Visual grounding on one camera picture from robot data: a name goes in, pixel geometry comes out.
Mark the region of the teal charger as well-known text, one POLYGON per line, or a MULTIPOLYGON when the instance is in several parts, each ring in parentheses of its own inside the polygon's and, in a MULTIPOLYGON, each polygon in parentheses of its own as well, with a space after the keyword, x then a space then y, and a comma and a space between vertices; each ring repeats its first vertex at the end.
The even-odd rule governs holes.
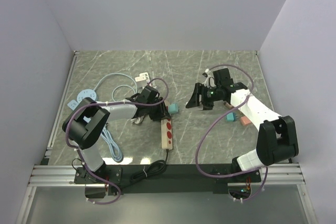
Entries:
POLYGON ((172 103, 167 107, 169 114, 176 114, 179 112, 179 105, 177 103, 172 103))
POLYGON ((231 112, 226 115, 227 122, 235 122, 237 120, 239 120, 239 115, 235 112, 231 112))

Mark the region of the beige power strip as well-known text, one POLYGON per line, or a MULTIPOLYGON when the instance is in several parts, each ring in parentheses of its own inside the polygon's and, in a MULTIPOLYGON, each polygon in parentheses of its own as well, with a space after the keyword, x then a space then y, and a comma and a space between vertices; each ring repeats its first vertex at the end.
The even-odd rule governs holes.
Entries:
POLYGON ((170 119, 161 121, 161 146, 164 150, 173 149, 172 123, 170 119))

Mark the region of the orange cube charger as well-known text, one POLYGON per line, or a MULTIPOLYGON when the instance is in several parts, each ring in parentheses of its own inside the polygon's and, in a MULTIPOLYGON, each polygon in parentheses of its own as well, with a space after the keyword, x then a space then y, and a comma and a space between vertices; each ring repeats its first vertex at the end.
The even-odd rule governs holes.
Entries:
POLYGON ((223 104, 224 104, 224 106, 225 106, 226 108, 228 108, 228 109, 232 109, 232 108, 234 108, 234 106, 232 106, 230 103, 228 103, 228 102, 226 102, 226 101, 224 101, 223 104))

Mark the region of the white cube power strip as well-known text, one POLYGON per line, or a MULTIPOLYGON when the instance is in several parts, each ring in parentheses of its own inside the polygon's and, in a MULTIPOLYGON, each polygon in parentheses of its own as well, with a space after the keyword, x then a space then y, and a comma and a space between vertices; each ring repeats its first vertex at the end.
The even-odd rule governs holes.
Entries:
POLYGON ((144 88, 147 85, 150 85, 150 76, 147 72, 140 73, 139 76, 135 77, 135 82, 137 88, 144 88))

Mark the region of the pink charger plug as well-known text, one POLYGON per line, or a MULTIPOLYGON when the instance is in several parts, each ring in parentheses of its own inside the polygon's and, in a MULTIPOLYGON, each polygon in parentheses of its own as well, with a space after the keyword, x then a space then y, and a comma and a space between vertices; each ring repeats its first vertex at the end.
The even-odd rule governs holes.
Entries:
POLYGON ((239 120, 243 126, 252 124, 251 120, 247 116, 242 116, 239 120))

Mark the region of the round blue socket hub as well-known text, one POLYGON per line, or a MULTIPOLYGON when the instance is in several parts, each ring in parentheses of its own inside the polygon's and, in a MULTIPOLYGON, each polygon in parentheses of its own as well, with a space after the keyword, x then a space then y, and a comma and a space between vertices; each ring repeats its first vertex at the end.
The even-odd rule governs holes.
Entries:
POLYGON ((78 93, 77 102, 80 103, 84 98, 91 98, 96 101, 97 93, 93 89, 84 89, 78 93))

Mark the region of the blue power strip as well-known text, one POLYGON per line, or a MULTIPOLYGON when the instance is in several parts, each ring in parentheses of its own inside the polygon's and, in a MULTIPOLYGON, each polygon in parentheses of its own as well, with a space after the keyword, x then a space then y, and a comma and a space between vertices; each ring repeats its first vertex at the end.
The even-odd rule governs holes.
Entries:
POLYGON ((78 102, 76 100, 71 100, 70 102, 68 102, 67 106, 74 111, 76 109, 76 107, 78 106, 78 102))

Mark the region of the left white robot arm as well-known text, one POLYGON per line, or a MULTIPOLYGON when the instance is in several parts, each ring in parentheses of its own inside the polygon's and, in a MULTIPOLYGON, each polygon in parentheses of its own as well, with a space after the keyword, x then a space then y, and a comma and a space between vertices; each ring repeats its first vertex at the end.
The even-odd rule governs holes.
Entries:
POLYGON ((91 182, 99 183, 108 175, 106 164, 97 147, 106 123, 144 115, 148 115, 154 122, 171 118, 164 98, 150 85, 122 101, 102 103, 85 98, 63 122, 66 143, 80 154, 87 167, 86 176, 91 182))

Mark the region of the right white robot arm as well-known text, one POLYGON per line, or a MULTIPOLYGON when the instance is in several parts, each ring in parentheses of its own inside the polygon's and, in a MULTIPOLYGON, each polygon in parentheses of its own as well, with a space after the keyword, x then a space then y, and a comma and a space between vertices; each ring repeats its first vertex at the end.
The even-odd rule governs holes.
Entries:
POLYGON ((241 182, 249 172, 261 167, 268 167, 299 154, 295 121, 290 116, 281 116, 265 106, 253 94, 253 87, 248 88, 241 82, 234 82, 230 76, 229 64, 208 68, 203 73, 206 80, 197 82, 187 109, 202 107, 212 110, 216 101, 225 101, 232 108, 230 113, 238 110, 246 116, 258 131, 256 147, 235 157, 230 165, 229 174, 210 174, 203 171, 199 164, 197 170, 210 178, 230 178, 241 182))

